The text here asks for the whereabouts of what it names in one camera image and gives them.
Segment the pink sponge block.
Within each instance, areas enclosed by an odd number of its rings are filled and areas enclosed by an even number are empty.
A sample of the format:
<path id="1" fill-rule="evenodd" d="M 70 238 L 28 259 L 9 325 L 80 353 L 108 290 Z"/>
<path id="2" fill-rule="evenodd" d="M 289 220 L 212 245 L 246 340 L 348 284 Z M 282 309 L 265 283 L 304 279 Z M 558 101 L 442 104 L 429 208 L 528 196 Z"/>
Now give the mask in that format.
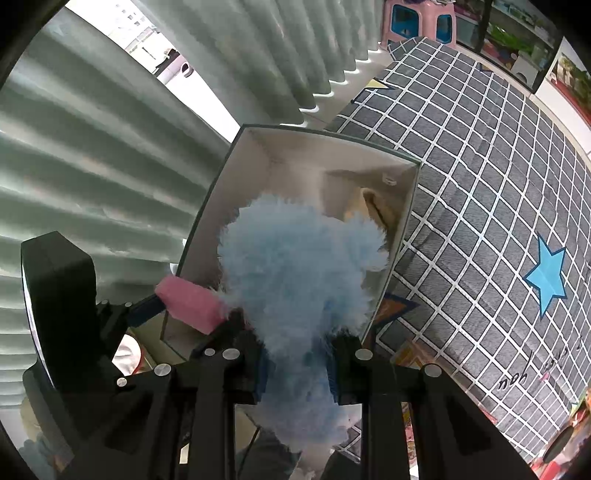
<path id="1" fill-rule="evenodd" d="M 226 319 L 225 307 L 216 293 L 177 276 L 166 276 L 154 290 L 174 319 L 209 334 Z"/>

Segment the light blue fluffy duster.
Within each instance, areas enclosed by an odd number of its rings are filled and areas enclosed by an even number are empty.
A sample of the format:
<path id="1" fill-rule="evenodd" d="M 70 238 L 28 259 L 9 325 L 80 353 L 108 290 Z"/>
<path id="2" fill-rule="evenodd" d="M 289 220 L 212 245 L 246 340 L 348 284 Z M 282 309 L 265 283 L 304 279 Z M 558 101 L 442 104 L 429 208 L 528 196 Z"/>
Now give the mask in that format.
<path id="1" fill-rule="evenodd" d="M 219 236 L 218 296 L 242 310 L 270 360 L 252 417 L 291 451 L 346 439 L 346 410 L 329 386 L 329 338 L 365 329 L 374 297 L 363 283 L 386 269 L 385 244 L 370 219 L 339 220 L 269 194 Z"/>

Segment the beige knit cloth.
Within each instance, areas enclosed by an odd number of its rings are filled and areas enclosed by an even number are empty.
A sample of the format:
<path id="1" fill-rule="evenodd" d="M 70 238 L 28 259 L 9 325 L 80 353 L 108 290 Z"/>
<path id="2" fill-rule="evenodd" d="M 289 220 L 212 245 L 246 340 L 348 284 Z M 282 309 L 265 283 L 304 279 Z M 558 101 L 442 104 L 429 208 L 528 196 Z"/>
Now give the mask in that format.
<path id="1" fill-rule="evenodd" d="M 359 188 L 349 198 L 346 206 L 345 219 L 356 216 L 374 221 L 384 231 L 397 228 L 400 214 L 388 203 L 379 192 L 367 187 Z"/>

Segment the white red tote bag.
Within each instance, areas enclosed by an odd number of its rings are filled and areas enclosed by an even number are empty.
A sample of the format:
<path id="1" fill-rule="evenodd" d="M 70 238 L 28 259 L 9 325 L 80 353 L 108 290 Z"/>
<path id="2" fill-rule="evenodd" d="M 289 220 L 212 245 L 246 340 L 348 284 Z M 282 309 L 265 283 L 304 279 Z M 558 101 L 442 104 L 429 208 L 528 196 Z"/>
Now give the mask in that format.
<path id="1" fill-rule="evenodd" d="M 143 373 L 148 368 L 140 344 L 129 334 L 123 335 L 112 363 L 124 377 Z"/>

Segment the person's legs in jeans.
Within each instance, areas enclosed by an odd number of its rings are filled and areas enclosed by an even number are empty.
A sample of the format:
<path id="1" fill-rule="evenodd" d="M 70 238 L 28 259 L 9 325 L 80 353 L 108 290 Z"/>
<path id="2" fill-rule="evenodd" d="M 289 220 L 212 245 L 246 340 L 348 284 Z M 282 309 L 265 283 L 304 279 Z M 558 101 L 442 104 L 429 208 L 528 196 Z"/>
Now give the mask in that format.
<path id="1" fill-rule="evenodd" d="M 237 479 L 361 479 L 362 469 L 342 453 L 329 455 L 320 473 L 298 467 L 301 453 L 290 452 L 269 430 L 256 430 L 249 446 L 235 456 Z"/>

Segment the red patterned cardboard box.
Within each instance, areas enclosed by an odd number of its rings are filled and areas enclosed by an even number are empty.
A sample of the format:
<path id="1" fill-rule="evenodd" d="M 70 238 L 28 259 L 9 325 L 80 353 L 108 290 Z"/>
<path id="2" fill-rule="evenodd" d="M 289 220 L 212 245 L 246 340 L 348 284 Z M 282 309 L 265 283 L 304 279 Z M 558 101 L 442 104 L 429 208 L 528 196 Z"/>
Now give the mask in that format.
<path id="1" fill-rule="evenodd" d="M 420 371 L 424 366 L 433 361 L 433 356 L 429 354 L 426 348 L 417 345 L 410 340 L 406 340 L 400 347 L 398 347 L 396 352 L 394 352 L 394 357 L 391 360 L 391 363 L 394 365 L 396 371 L 398 371 L 399 367 Z M 402 412 L 405 424 L 410 478 L 419 479 L 420 474 L 411 405 L 411 401 L 417 395 L 417 376 L 414 373 L 402 373 L 400 380 L 403 388 Z"/>

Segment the black round pan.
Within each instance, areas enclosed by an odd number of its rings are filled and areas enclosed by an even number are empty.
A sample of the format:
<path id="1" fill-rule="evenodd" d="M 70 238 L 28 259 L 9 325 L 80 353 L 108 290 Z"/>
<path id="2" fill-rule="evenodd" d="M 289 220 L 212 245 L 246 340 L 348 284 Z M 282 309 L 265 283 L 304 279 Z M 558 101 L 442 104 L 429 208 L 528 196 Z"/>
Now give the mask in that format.
<path id="1" fill-rule="evenodd" d="M 549 443 L 542 459 L 545 464 L 556 462 L 559 465 L 563 465 L 572 461 L 576 455 L 576 451 L 575 428 L 571 424 L 568 424 Z"/>

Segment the grey grid play mat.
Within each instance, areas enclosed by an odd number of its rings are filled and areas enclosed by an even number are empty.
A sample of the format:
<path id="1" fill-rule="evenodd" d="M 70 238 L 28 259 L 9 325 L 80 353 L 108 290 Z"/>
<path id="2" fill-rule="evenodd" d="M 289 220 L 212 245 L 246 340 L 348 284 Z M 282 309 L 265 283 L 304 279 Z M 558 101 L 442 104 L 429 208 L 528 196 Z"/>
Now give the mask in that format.
<path id="1" fill-rule="evenodd" d="M 475 59 L 430 39 L 389 51 L 384 87 L 329 125 L 422 163 L 390 283 L 414 308 L 377 348 L 423 348 L 530 459 L 590 383 L 589 169 Z"/>

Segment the green pleated curtain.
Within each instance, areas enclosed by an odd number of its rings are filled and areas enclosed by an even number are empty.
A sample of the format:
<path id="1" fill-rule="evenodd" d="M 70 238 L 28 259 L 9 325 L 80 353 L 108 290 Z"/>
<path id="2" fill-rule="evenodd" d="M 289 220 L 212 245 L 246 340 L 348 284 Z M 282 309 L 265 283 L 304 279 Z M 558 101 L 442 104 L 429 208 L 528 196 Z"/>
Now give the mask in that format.
<path id="1" fill-rule="evenodd" d="M 376 1 L 135 1 L 238 123 L 300 124 L 378 46 Z M 57 231 L 108 297 L 140 297 L 181 242 L 228 151 L 204 112 L 64 1 L 1 5 L 1 405 L 35 360 L 20 245 Z"/>

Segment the grey fabric storage box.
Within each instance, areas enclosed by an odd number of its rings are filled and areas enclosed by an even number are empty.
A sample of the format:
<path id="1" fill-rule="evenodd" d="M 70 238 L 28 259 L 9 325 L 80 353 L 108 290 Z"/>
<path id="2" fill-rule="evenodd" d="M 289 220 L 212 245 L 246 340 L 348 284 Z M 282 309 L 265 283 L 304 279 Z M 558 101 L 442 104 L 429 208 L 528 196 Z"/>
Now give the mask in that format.
<path id="1" fill-rule="evenodd" d="M 157 297 L 211 333 L 242 312 L 270 357 L 365 336 L 400 249 L 420 164 L 351 136 L 249 125 L 209 189 Z"/>

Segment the pink plastic stool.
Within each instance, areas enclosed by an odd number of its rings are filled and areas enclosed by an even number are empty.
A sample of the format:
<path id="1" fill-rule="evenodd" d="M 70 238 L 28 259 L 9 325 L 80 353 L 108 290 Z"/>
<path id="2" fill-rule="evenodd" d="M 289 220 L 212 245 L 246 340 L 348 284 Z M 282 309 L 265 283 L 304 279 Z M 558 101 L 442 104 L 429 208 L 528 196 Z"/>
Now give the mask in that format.
<path id="1" fill-rule="evenodd" d="M 444 45 L 457 44 L 454 1 L 387 0 L 384 4 L 381 47 L 427 37 Z"/>

